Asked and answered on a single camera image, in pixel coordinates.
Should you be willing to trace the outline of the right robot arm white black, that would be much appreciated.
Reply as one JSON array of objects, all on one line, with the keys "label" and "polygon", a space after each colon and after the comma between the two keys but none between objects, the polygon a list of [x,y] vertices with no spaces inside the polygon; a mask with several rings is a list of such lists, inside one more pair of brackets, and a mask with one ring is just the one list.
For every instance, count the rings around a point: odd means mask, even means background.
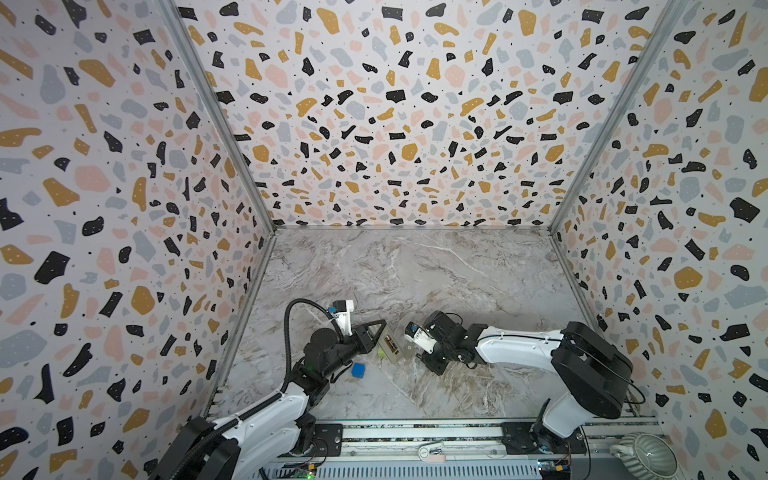
[{"label": "right robot arm white black", "polygon": [[441,375],[451,362],[466,367],[514,364],[551,372],[565,393],[547,400],[529,429],[533,445],[565,440],[593,418],[617,419],[630,388],[633,364],[602,336],[581,322],[561,330],[524,332],[486,324],[467,327],[435,311],[424,326],[409,323],[408,340],[418,358]]}]

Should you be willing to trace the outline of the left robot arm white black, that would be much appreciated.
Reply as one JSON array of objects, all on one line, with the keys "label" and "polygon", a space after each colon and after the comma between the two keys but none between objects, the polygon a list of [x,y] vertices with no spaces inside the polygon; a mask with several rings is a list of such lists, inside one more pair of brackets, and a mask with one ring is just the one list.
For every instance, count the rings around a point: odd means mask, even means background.
[{"label": "left robot arm white black", "polygon": [[227,417],[189,421],[149,477],[244,479],[280,456],[317,450],[310,410],[357,356],[375,350],[385,326],[385,320],[360,324],[344,337],[334,329],[315,331],[285,385]]}]

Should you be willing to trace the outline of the white remote control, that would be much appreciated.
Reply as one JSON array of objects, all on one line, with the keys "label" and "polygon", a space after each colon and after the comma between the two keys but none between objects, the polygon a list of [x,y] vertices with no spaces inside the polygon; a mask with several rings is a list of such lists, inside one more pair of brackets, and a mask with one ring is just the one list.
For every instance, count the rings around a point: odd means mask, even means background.
[{"label": "white remote control", "polygon": [[415,355],[413,345],[402,334],[393,334],[388,326],[383,328],[377,345],[393,364],[412,359]]}]

